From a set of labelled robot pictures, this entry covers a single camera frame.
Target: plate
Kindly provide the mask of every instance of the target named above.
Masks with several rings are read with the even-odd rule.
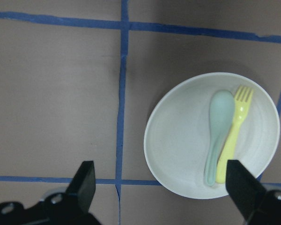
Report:
[[[203,180],[207,158],[209,103],[218,90],[235,94],[239,85],[254,88],[248,116],[241,126],[235,159],[258,177],[273,158],[280,137],[277,109],[254,81],[232,73],[192,77],[170,90],[152,111],[144,135],[144,153],[154,177],[168,190],[188,198],[228,195],[225,184]]]

